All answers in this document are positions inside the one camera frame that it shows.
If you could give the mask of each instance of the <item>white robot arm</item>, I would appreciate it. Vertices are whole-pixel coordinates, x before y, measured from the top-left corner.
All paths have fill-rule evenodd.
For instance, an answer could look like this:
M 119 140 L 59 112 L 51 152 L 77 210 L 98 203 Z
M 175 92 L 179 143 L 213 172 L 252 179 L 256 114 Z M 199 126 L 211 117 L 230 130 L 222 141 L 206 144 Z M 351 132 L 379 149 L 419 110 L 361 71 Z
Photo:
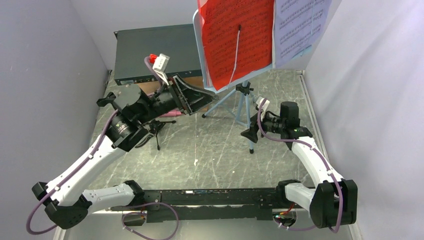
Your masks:
M 257 143 L 261 137 L 285 142 L 300 159 L 312 178 L 315 188 L 308 188 L 298 180 L 280 181 L 277 191 L 283 201 L 296 203 L 309 211 L 318 228 L 352 224 L 356 221 L 358 187 L 353 180 L 345 180 L 324 158 L 311 132 L 300 126 L 299 107 L 295 102 L 282 102 L 280 114 L 267 111 L 270 102 L 259 97 L 258 113 L 251 119 L 249 129 L 241 135 Z M 280 134 L 280 139 L 266 135 Z

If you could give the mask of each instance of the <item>gray wall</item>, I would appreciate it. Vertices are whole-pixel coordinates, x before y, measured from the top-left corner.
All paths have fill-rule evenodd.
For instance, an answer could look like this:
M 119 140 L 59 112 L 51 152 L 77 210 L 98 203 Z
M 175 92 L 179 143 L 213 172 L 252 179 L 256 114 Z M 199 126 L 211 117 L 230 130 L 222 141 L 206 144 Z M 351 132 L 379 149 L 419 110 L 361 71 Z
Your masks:
M 88 147 L 107 70 L 69 0 L 2 0 L 0 29 L 0 239 L 52 239 L 31 187 Z
M 332 0 L 327 24 L 341 1 Z M 190 24 L 198 8 L 197 0 L 71 0 L 71 2 L 90 32 L 108 69 L 115 68 L 117 49 L 115 31 Z M 316 47 L 317 44 L 314 44 L 311 52 L 290 61 L 284 68 L 305 69 Z
M 424 2 L 342 1 L 306 68 L 364 239 L 424 239 Z

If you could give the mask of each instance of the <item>small tripod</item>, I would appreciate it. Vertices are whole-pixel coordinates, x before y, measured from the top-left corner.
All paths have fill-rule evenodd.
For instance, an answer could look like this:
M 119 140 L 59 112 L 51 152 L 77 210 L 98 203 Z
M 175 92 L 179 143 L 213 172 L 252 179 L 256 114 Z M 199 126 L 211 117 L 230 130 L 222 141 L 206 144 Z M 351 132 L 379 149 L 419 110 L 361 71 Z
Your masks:
M 141 142 L 136 145 L 134 148 L 141 148 L 144 145 L 146 145 L 146 143 L 153 137 L 156 137 L 156 144 L 157 144 L 157 150 L 161 150 L 161 146 L 159 146 L 159 140 L 158 140 L 158 133 L 159 131 L 165 126 L 165 124 L 175 124 L 177 121 L 173 120 L 173 121 L 158 121 L 156 119 L 150 121 L 148 123 L 148 134 L 147 136 L 141 140 Z

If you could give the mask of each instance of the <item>cable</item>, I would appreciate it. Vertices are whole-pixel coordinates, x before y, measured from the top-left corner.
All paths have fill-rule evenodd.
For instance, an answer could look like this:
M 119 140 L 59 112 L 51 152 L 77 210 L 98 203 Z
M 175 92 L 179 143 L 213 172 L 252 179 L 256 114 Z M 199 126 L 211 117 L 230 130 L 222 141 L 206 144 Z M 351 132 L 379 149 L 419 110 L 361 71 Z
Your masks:
M 260 105 L 259 105 L 259 110 L 257 111 L 257 124 L 258 124 L 258 126 L 259 126 L 259 130 L 260 130 L 260 133 L 265 137 L 265 138 L 267 138 L 267 139 L 269 139 L 269 140 L 272 140 L 272 141 L 275 141 L 275 142 L 284 142 L 284 143 L 299 143 L 299 144 L 303 144 L 303 145 L 306 145 L 306 146 L 308 146 L 310 149 L 312 149 L 318 156 L 319 156 L 319 158 L 322 160 L 322 162 L 324 163 L 324 165 L 325 165 L 325 168 L 327 169 L 327 171 L 330 171 L 331 169 L 330 169 L 330 166 L 327 164 L 327 161 L 326 161 L 326 159 L 325 159 L 325 157 L 321 154 L 321 152 L 318 150 L 318 149 L 316 149 L 316 148 L 312 148 L 312 145 L 311 144 L 309 144 L 309 143 L 307 143 L 307 142 L 305 142 L 305 141 L 301 141 L 301 140 L 297 140 L 297 139 L 278 139 L 278 138 L 273 138 L 273 137 L 271 137 L 271 136 L 268 136 L 266 133 L 265 133 L 265 131 L 264 131 L 264 129 L 262 128 L 262 125 L 261 125 L 261 112 L 262 112 L 262 107 L 264 106 L 264 103 L 267 101 L 267 99 L 266 98 L 264 98 L 263 100 L 262 100 L 262 102 L 260 103 Z M 335 187 L 337 188 L 337 192 L 338 192 L 338 196 L 339 196 L 339 203 L 338 203 L 338 213 L 337 213 L 337 221 L 336 221 L 336 225 L 335 225 L 335 228 L 333 229 L 332 227 L 328 227 L 333 233 L 337 233 L 338 231 L 339 231 L 339 229 L 340 229 L 340 224 L 341 224 L 341 222 L 342 222 L 342 213 L 343 213 L 343 195 L 342 195 L 342 189 L 340 188 L 340 184 L 339 184 L 339 182 L 337 181 L 337 179 L 336 179 L 336 177 L 334 176 L 334 174 L 333 173 L 330 173 L 330 177 L 332 178 L 332 180 L 333 180 L 333 182 L 334 182 L 334 184 L 335 184 Z M 308 228 L 303 228 L 303 230 L 310 230 L 310 229 L 313 229 L 313 227 L 308 227 Z
M 160 239 L 160 240 L 169 240 L 169 239 L 173 238 L 174 235 L 177 233 L 178 227 L 180 225 L 180 219 L 178 218 L 178 214 L 175 211 L 175 209 L 173 209 L 172 206 L 170 206 L 170 205 L 168 205 L 166 203 L 163 203 L 163 202 L 149 202 L 149 203 L 145 203 L 145 204 L 142 204 L 142 205 L 129 206 L 129 208 L 131 208 L 131 209 L 137 209 L 137 208 L 143 208 L 143 207 L 146 207 L 146 206 L 156 205 L 156 204 L 159 204 L 159 205 L 162 205 L 162 206 L 165 206 L 165 207 L 171 209 L 171 211 L 175 215 L 175 219 L 176 219 L 175 230 L 173 231 L 173 233 L 169 237 Z M 148 236 L 145 236 L 145 235 L 139 233 L 138 231 L 135 231 L 135 230 L 129 228 L 128 226 L 126 226 L 124 220 L 125 220 L 125 217 L 128 216 L 128 215 L 144 215 L 144 213 L 132 211 L 132 212 L 129 212 L 129 213 L 123 215 L 122 216 L 122 226 L 123 226 L 123 229 L 126 229 L 126 230 L 130 231 L 131 233 L 133 233 L 133 234 L 135 234 L 135 235 L 137 235 L 139 237 L 142 237 L 144 239 L 147 239 L 147 240 L 159 240 L 159 239 L 153 239 L 153 238 L 150 238 Z
M 280 215 L 286 215 L 286 214 L 288 214 L 293 209 L 294 206 L 295 206 L 295 203 L 292 203 L 290 205 L 290 207 L 287 209 L 287 211 L 280 212 Z
M 156 80 L 162 86 L 162 81 L 163 81 L 162 78 L 159 77 L 159 75 L 153 70 L 152 65 L 150 65 L 150 56 L 146 56 L 144 58 L 144 64 L 146 64 L 146 67 L 148 68 L 148 70 L 151 72 L 151 74 L 153 74 L 154 78 L 156 78 Z
M 112 122 L 112 119 L 118 114 L 118 110 L 115 110 L 112 115 L 109 117 L 109 119 L 107 120 L 106 124 L 103 127 L 103 130 L 100 133 L 100 137 L 97 141 L 97 143 L 95 144 L 94 148 L 91 150 L 91 152 L 88 154 L 88 156 L 84 159 L 84 161 L 81 162 L 80 165 L 78 165 L 68 176 L 66 176 L 61 182 L 59 182 L 57 184 L 56 187 L 58 187 L 60 189 L 60 187 L 65 184 L 70 178 L 72 178 L 72 176 L 74 176 L 80 169 L 82 169 L 84 167 L 84 165 L 90 160 L 89 156 L 94 156 L 94 154 L 96 153 L 96 151 L 99 149 L 100 144 L 102 144 L 103 139 L 105 138 L 106 135 L 106 131 L 109 128 L 109 125 Z M 42 231 L 34 231 L 31 229 L 31 220 L 34 217 L 34 214 L 36 213 L 37 209 L 48 199 L 50 198 L 55 192 L 56 192 L 56 187 L 53 188 L 49 193 L 47 193 L 38 203 L 37 205 L 34 207 L 34 209 L 31 211 L 31 213 L 28 216 L 28 219 L 26 220 L 26 231 L 31 234 L 31 235 L 40 235 L 40 234 L 45 234 L 53 229 L 55 229 L 57 227 L 57 225 L 53 225 L 45 230 Z
M 234 73 L 236 72 L 236 68 L 237 68 L 237 55 L 238 55 L 238 53 L 239 53 L 239 39 L 240 39 L 240 32 L 241 32 L 241 31 L 242 31 L 242 25 L 238 25 L 237 43 L 236 43 L 236 45 L 235 45 L 235 60 L 234 60 L 234 68 L 232 69 L 232 74 L 231 74 L 231 77 L 230 77 L 230 79 L 229 79 L 229 82 L 228 82 L 228 88 L 227 88 L 227 89 L 229 89 L 229 88 L 230 88 L 231 81 L 233 80 Z

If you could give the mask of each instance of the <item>music notes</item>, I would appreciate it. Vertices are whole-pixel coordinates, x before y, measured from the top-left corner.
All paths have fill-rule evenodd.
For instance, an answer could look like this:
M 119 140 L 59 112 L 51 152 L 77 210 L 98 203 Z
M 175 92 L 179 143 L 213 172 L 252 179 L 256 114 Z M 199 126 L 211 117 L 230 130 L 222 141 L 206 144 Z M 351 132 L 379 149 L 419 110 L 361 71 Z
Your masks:
M 276 0 L 275 67 L 280 68 L 323 33 L 331 0 Z
M 201 7 L 202 43 L 216 90 L 272 62 L 274 0 L 209 0 Z

